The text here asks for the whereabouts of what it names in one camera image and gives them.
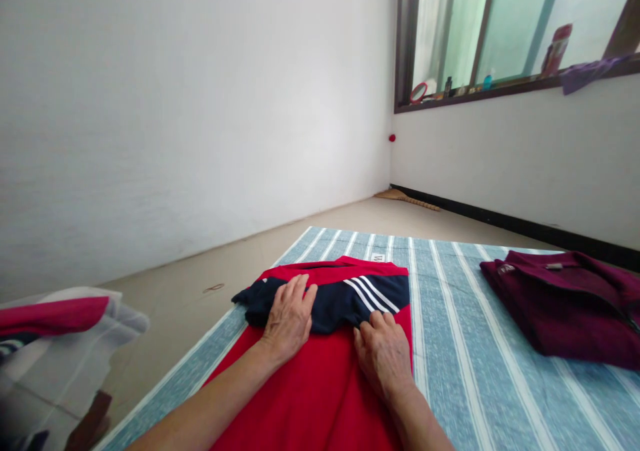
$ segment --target person's left hand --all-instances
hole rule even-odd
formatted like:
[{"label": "person's left hand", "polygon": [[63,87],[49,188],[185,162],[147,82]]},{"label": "person's left hand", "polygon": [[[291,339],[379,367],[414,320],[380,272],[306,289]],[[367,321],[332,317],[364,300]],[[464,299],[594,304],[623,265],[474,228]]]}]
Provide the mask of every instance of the person's left hand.
[{"label": "person's left hand", "polygon": [[311,284],[305,294],[309,274],[295,276],[275,293],[262,342],[278,364],[289,361],[309,339],[311,308],[318,286]]}]

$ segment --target window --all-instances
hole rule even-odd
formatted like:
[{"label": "window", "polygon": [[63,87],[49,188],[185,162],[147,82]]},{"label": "window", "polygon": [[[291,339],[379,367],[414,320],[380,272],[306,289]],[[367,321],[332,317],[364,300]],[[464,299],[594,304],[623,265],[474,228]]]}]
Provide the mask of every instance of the window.
[{"label": "window", "polygon": [[396,112],[557,86],[554,40],[560,71],[629,55],[610,75],[640,71],[640,0],[399,0],[398,13]]}]

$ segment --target window sill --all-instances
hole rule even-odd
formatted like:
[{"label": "window sill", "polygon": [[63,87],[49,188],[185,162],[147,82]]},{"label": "window sill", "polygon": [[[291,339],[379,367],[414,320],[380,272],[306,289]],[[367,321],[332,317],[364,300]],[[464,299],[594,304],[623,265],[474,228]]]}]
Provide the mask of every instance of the window sill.
[{"label": "window sill", "polygon": [[[630,60],[619,63],[602,76],[602,79],[610,77],[619,77],[629,74],[640,73],[640,54],[635,54]],[[491,99],[492,97],[501,97],[511,94],[520,94],[530,91],[540,91],[542,89],[551,89],[552,87],[560,87],[560,77],[548,77],[546,79],[538,79],[536,81],[528,81],[524,83],[509,84],[509,82],[500,83],[497,87],[488,91],[480,91],[473,94],[465,94],[462,96],[454,96],[440,101],[427,101],[420,104],[397,105],[393,110],[394,114],[400,114],[411,111],[420,111],[422,109],[431,109],[433,107],[442,107],[453,104],[464,104],[473,101],[481,101],[482,99]]]}]

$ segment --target round mirror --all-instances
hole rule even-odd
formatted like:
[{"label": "round mirror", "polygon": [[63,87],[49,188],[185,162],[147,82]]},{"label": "round mirror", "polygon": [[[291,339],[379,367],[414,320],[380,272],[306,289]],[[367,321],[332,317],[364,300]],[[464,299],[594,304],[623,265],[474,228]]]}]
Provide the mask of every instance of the round mirror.
[{"label": "round mirror", "polygon": [[418,104],[427,93],[427,83],[420,83],[413,88],[409,100],[411,104]]}]

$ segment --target hand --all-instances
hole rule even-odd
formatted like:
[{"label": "hand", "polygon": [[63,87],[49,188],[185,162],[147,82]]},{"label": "hand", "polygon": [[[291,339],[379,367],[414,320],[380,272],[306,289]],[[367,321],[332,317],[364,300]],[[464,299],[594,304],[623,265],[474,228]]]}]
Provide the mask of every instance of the hand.
[{"label": "hand", "polygon": [[409,342],[393,314],[374,311],[360,330],[353,328],[360,368],[377,395],[390,404],[412,391]]},{"label": "hand", "polygon": [[278,288],[269,320],[260,341],[278,365],[289,361],[309,339],[311,308],[318,286],[311,284],[305,294],[309,274],[295,276]]}]

